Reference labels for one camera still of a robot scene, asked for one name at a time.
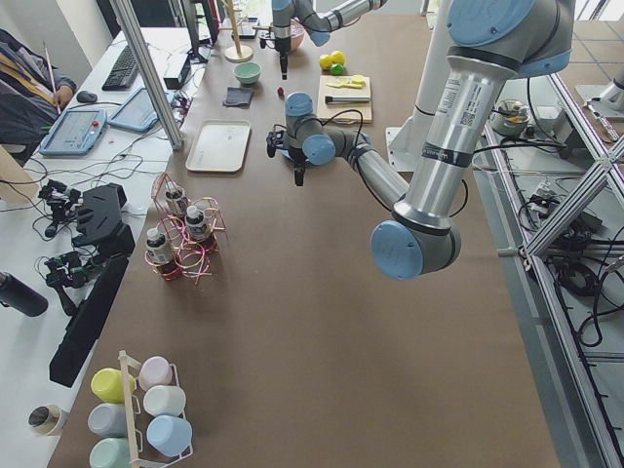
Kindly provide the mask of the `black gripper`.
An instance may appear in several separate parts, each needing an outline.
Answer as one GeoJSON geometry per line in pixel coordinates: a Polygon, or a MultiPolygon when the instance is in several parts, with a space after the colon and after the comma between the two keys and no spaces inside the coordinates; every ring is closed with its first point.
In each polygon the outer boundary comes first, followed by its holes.
{"type": "Polygon", "coordinates": [[[288,79],[288,55],[291,51],[291,36],[287,37],[275,37],[274,38],[275,50],[280,55],[280,69],[281,77],[283,80],[288,79]]]}
{"type": "Polygon", "coordinates": [[[294,183],[296,186],[302,186],[305,176],[306,156],[301,148],[291,147],[289,155],[294,164],[294,183]]]}

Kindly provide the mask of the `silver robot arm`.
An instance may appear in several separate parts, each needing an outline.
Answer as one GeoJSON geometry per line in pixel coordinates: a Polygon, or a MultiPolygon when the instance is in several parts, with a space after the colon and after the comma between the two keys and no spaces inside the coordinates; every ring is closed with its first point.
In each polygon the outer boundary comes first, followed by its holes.
{"type": "Polygon", "coordinates": [[[408,280],[450,266],[461,249],[449,210],[470,166],[490,112],[510,80],[563,70],[570,58],[574,5],[570,1],[445,1],[437,15],[427,63],[445,63],[438,105],[411,179],[382,159],[366,136],[325,126],[311,96],[285,101],[286,128],[267,149],[288,151],[294,177],[307,164],[346,160],[391,211],[370,237],[377,267],[408,280]]]}
{"type": "Polygon", "coordinates": [[[281,77],[288,79],[289,54],[292,49],[292,20],[296,20],[308,33],[312,42],[320,47],[326,44],[331,33],[347,26],[370,11],[378,10],[386,0],[344,1],[326,12],[317,12],[310,0],[273,0],[270,30],[274,49],[279,54],[281,77]]]}

